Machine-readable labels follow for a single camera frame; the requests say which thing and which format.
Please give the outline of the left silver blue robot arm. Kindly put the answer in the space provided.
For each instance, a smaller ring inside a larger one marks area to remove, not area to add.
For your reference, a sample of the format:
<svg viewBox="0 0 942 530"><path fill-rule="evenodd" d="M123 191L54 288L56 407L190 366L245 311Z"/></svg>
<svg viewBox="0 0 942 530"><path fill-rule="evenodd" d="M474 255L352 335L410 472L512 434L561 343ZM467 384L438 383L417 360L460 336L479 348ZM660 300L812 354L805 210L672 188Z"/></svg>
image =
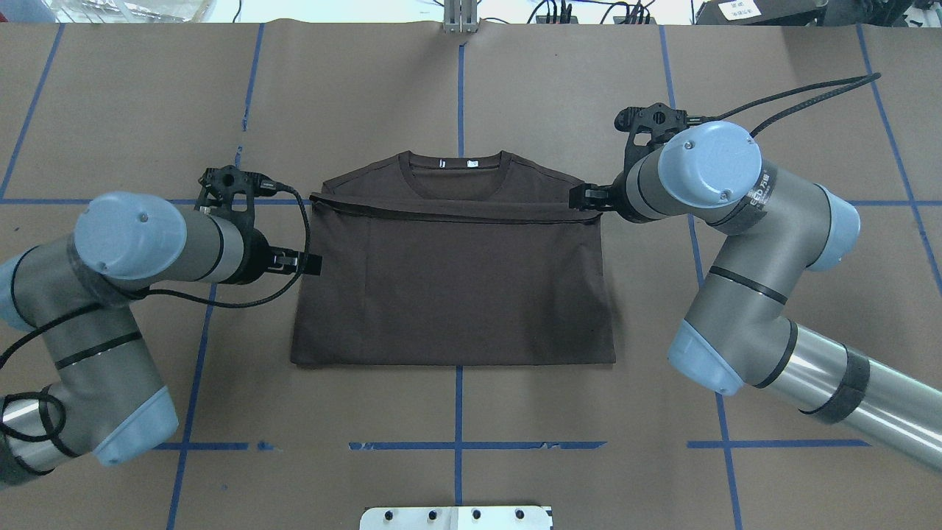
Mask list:
<svg viewBox="0 0 942 530"><path fill-rule="evenodd" d="M4 262L2 319L24 335L2 360L41 336L60 379L2 398L3 488L84 455L120 465L174 435L174 400L130 309L155 283L297 278L319 274L320 262L269 247L233 212L124 191L92 200L71 234Z"/></svg>

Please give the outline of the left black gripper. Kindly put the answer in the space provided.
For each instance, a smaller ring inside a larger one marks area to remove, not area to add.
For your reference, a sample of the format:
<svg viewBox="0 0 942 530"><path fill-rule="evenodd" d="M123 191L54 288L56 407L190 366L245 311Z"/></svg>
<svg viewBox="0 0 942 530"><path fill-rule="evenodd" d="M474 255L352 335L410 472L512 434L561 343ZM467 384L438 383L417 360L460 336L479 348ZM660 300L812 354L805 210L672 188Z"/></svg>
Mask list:
<svg viewBox="0 0 942 530"><path fill-rule="evenodd" d="M233 274L233 284L247 285L276 269L280 275L321 275L323 258L295 250L273 250L265 235L252 229L244 246L244 258Z"/></svg>

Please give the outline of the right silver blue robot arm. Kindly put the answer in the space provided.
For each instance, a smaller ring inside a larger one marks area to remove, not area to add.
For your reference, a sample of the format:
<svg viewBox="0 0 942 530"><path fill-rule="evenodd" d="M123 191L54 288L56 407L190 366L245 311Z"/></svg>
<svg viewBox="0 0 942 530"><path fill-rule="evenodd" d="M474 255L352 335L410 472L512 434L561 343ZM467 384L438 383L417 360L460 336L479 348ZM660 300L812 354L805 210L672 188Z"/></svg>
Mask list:
<svg viewBox="0 0 942 530"><path fill-rule="evenodd" d="M764 160L729 121L674 135L610 185L575 186L569 205L636 224L692 215L726 235L670 343L674 369L720 395L767 390L940 470L938 389L783 315L804 272L834 268L854 248L853 205Z"/></svg>

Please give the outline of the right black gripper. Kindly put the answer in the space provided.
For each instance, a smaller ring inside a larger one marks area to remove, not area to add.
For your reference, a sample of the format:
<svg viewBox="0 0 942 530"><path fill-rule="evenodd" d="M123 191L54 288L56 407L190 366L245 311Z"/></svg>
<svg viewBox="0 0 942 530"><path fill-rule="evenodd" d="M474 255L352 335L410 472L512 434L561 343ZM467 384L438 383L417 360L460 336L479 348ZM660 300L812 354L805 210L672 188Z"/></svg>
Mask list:
<svg viewBox="0 0 942 530"><path fill-rule="evenodd" d="M648 218L628 198L628 185L625 171L619 172L610 185L580 184L569 191L569 204L578 211L614 211L632 224L647 224Z"/></svg>

